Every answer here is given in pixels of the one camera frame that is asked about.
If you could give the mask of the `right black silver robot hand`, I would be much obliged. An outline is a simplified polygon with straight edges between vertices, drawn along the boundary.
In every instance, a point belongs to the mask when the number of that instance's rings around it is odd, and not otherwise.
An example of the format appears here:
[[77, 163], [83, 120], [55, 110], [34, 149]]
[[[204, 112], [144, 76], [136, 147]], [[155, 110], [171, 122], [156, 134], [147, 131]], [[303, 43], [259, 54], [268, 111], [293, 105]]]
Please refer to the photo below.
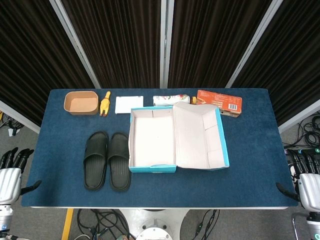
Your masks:
[[300, 202], [309, 212], [320, 213], [320, 150], [287, 149], [288, 167], [295, 192], [279, 182], [277, 189], [286, 197]]

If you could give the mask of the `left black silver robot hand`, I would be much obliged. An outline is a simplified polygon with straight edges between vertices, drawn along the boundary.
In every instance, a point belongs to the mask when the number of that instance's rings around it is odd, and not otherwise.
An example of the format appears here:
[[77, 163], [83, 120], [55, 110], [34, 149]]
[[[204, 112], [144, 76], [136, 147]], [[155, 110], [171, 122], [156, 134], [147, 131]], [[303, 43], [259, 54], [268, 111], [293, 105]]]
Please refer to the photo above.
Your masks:
[[11, 205], [18, 198], [37, 189], [42, 183], [37, 180], [33, 185], [21, 187], [22, 175], [25, 171], [33, 149], [23, 149], [19, 153], [18, 147], [8, 150], [0, 157], [0, 205]]

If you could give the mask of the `black rubber slipper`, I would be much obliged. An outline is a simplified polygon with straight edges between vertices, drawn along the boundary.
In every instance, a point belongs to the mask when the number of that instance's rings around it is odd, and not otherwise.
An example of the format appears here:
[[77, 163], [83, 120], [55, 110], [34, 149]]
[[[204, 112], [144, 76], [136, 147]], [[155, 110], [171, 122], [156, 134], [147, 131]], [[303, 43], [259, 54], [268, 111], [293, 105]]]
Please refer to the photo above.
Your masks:
[[104, 131], [93, 133], [86, 141], [83, 170], [84, 187], [89, 191], [99, 190], [105, 183], [109, 136]]
[[125, 192], [131, 185], [129, 169], [129, 138], [121, 132], [113, 134], [108, 151], [110, 165], [110, 185], [116, 192]]

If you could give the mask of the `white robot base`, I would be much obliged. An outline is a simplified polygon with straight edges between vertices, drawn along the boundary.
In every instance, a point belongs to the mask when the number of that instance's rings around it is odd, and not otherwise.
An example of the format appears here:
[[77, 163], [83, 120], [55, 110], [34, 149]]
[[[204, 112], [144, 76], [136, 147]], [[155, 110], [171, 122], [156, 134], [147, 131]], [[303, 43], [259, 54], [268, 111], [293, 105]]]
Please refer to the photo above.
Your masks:
[[135, 240], [181, 240], [181, 226], [187, 208], [122, 208], [129, 232]]

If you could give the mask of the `orange cardboard box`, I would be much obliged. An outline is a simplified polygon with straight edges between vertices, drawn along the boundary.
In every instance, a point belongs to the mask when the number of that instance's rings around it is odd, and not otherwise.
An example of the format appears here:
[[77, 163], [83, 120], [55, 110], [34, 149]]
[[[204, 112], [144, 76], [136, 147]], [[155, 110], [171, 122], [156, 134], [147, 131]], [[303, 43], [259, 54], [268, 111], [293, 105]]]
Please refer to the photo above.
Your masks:
[[239, 117], [242, 113], [242, 98], [207, 90], [198, 90], [196, 104], [211, 104], [219, 108], [222, 115]]

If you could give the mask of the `white plastic box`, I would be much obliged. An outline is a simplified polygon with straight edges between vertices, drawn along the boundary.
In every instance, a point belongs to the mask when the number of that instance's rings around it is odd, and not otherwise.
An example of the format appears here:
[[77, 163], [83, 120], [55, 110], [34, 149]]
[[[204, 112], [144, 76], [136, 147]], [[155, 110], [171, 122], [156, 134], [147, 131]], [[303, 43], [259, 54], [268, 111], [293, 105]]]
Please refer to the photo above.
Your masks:
[[131, 109], [144, 106], [143, 96], [117, 96], [115, 100], [115, 114], [130, 114]]

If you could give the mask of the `dark blue table mat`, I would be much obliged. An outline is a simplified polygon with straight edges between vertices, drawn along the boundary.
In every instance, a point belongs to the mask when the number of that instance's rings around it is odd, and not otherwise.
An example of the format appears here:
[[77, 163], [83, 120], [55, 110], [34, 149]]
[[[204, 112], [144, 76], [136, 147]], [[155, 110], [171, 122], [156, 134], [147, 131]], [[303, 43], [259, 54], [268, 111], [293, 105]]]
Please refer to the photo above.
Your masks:
[[262, 88], [221, 88], [240, 96], [239, 117], [222, 116], [229, 167], [218, 170], [178, 168], [174, 173], [133, 173], [125, 192], [106, 182], [99, 190], [84, 185], [87, 139], [95, 132], [127, 134], [129, 114], [115, 114], [117, 96], [195, 95], [195, 88], [114, 88], [107, 117], [71, 115], [64, 110], [67, 89], [50, 92], [29, 172], [28, 184], [41, 185], [22, 197], [25, 207], [75, 208], [284, 208], [296, 202], [279, 192], [276, 183], [293, 191], [277, 121], [268, 91]]

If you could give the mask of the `yellow floor tape strip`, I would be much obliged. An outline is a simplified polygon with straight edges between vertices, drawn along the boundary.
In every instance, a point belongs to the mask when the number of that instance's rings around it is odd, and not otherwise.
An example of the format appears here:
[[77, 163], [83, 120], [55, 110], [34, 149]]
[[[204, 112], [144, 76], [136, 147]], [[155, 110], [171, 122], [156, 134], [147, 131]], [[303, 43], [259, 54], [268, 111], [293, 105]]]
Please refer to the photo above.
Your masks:
[[73, 208], [67, 209], [61, 240], [68, 240], [69, 239], [69, 234], [70, 234], [70, 229], [71, 229], [71, 224], [72, 224], [72, 219], [73, 219], [73, 213], [74, 213]]

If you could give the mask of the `brown paper bowl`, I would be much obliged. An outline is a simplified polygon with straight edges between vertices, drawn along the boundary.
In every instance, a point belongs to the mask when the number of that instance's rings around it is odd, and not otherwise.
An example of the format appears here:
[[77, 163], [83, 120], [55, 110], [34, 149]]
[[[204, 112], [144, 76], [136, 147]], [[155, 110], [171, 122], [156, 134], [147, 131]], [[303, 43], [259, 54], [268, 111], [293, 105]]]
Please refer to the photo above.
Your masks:
[[94, 91], [71, 91], [65, 95], [63, 107], [71, 115], [95, 115], [99, 98]]

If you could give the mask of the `yellow rubber chicken toy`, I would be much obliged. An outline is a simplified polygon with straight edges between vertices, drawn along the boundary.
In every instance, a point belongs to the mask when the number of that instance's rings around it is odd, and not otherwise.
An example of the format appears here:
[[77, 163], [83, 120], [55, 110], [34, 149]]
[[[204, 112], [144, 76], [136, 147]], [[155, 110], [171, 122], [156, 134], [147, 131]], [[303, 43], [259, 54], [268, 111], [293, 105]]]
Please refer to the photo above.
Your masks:
[[107, 91], [105, 94], [105, 97], [101, 100], [100, 102], [100, 108], [99, 108], [99, 115], [106, 117], [109, 112], [109, 107], [110, 107], [110, 95], [111, 92]]

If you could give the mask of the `dark brown pleated curtain panel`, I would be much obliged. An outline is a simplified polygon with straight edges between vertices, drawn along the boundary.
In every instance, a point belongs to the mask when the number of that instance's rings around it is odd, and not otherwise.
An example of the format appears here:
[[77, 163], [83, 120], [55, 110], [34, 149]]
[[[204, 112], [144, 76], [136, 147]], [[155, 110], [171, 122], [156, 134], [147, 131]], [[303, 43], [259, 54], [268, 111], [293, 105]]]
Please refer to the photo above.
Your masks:
[[278, 125], [320, 100], [320, 0], [283, 0], [232, 87], [267, 89]]
[[0, 0], [0, 101], [42, 124], [53, 89], [92, 89], [49, 0]]
[[161, 0], [61, 0], [102, 88], [158, 88]]
[[169, 88], [224, 88], [272, 0], [175, 0]]

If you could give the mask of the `floral printed bottle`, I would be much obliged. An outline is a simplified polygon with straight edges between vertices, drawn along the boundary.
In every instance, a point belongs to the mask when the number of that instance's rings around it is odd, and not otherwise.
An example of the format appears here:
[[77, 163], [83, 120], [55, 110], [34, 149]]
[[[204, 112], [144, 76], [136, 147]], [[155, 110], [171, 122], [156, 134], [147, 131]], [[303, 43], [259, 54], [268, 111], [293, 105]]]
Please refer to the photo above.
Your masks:
[[172, 106], [178, 102], [184, 102], [189, 104], [191, 102], [191, 98], [187, 94], [153, 96], [153, 105], [155, 107]]

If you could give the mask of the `grey metal tube frame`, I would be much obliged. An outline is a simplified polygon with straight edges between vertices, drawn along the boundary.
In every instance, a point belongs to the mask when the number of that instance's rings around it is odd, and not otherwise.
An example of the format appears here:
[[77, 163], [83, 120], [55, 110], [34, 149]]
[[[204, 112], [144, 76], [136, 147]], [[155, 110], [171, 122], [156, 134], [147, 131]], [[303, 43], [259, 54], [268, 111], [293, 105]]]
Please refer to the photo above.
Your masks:
[[295, 240], [299, 240], [299, 233], [297, 230], [297, 226], [296, 226], [296, 219], [297, 217], [303, 217], [303, 218], [307, 218], [309, 215], [306, 213], [301, 213], [301, 212], [294, 212], [291, 215], [291, 223], [292, 223], [292, 228], [293, 228], [293, 232], [294, 232], [294, 238]]

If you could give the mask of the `silver aluminium partition rail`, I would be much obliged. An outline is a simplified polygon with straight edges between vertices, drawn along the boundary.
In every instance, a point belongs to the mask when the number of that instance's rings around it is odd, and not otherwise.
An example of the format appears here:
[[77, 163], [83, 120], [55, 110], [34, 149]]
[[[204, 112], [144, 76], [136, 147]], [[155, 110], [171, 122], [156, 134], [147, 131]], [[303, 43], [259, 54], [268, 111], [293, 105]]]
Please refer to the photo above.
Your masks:
[[4, 103], [0, 100], [0, 111], [4, 112], [6, 115], [12, 117], [13, 119], [17, 120], [19, 123], [23, 124], [30, 130], [34, 131], [35, 133], [39, 134], [41, 127], [29, 120], [24, 115], [20, 114], [18, 111], [11, 108], [9, 105]]
[[302, 120], [311, 116], [312, 114], [314, 114], [317, 111], [320, 111], [320, 99], [318, 99], [316, 102], [314, 102], [313, 104], [311, 104], [310, 106], [308, 106], [307, 108], [305, 108], [304, 110], [297, 113], [292, 118], [290, 118], [289, 120], [287, 120], [286, 122], [281, 124], [278, 127], [279, 133], [281, 134], [281, 133], [285, 132], [286, 130], [288, 130], [292, 126], [294, 126], [295, 124], [301, 122]]

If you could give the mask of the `silver aluminium partition post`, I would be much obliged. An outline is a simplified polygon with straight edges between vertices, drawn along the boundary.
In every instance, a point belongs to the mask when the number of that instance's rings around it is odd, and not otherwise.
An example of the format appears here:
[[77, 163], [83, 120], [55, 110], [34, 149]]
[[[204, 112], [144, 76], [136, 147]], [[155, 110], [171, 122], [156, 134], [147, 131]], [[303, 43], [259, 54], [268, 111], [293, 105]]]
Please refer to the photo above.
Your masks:
[[175, 0], [161, 0], [159, 87], [166, 89], [169, 81]]
[[57, 15], [64, 31], [66, 32], [79, 60], [81, 61], [86, 73], [88, 74], [93, 86], [96, 89], [101, 89], [101, 85], [96, 77], [92, 65], [87, 57], [87, 54], [81, 44], [81, 41], [76, 33], [76, 30], [66, 12], [66, 9], [61, 0], [49, 0], [55, 14]]
[[225, 88], [231, 88], [284, 0], [272, 0]]

